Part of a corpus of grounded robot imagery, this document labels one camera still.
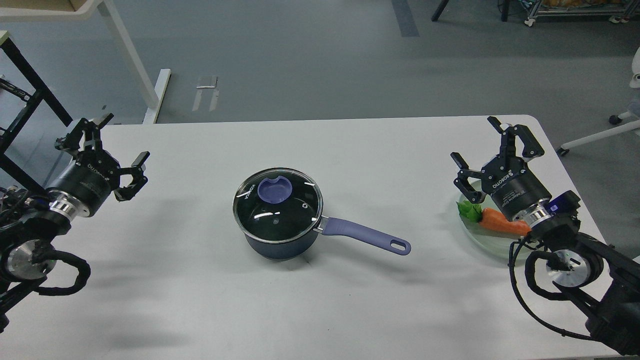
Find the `chair wheel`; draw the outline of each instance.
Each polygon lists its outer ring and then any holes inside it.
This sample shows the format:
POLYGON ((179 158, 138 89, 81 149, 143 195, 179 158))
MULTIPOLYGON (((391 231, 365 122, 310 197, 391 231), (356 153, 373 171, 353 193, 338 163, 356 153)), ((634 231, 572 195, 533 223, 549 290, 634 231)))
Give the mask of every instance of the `chair wheel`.
POLYGON ((569 153, 569 149, 563 149, 562 147, 557 148, 556 154, 560 156, 567 155, 569 153))
POLYGON ((621 118, 619 118, 617 115, 611 115, 611 116, 609 117, 609 123, 610 123, 611 125, 618 125, 618 124, 619 124, 619 123, 621 123, 621 122, 622 122, 622 119, 621 119, 621 118))

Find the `white table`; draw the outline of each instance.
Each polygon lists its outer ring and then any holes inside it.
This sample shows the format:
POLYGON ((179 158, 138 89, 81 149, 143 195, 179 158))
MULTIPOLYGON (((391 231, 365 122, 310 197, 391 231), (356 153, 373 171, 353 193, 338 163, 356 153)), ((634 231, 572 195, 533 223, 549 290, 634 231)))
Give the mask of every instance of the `white table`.
MULTIPOLYGON (((540 128, 547 154, 530 162, 548 190, 576 191, 540 128)), ((69 297, 30 295, 0 336, 7 359, 540 359, 602 356, 599 343, 562 338, 525 313, 505 261, 465 236, 454 201, 459 151, 480 168, 499 150, 486 117, 108 126, 122 165, 144 150, 149 183, 76 219, 57 249, 93 274, 69 297), (324 214, 412 243, 397 256, 320 236, 301 256, 255 253, 232 216, 241 182, 284 166, 319 185, 324 214)), ((586 208, 582 230, 602 238, 586 208)), ((527 301, 547 321, 584 333, 570 304, 527 301)), ((48 286, 70 284, 59 264, 48 286)), ((590 285, 600 297, 604 274, 590 285)))

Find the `purple lid knob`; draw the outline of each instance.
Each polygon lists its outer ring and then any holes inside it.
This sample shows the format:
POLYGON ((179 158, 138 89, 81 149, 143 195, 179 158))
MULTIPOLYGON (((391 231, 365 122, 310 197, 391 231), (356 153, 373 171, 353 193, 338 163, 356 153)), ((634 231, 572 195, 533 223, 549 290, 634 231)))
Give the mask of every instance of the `purple lid knob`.
POLYGON ((258 185, 258 196, 262 201, 270 204, 279 204, 287 200, 291 192, 293 192, 293 185, 284 176, 278 176, 275 179, 267 177, 258 185))

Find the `green carrot leaves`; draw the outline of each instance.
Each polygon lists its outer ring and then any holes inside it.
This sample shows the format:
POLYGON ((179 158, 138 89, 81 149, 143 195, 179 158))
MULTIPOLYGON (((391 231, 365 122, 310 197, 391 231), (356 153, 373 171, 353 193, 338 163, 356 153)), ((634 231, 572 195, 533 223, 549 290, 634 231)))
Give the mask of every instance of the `green carrot leaves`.
POLYGON ((469 200, 463 202, 457 202, 458 211, 460 215, 471 220, 472 222, 479 222, 482 220, 482 207, 480 204, 472 204, 469 200))

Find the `saucepan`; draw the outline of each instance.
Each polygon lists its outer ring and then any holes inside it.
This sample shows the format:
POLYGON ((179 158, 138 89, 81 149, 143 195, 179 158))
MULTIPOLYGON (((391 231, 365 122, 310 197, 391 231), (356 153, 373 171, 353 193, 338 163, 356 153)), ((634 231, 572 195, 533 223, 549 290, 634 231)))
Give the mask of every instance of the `saucepan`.
POLYGON ((250 176, 236 192, 233 212, 247 242, 270 259, 302 254, 317 235, 344 235, 399 255, 411 244, 396 236, 322 215, 316 182, 292 168, 269 168, 250 176))

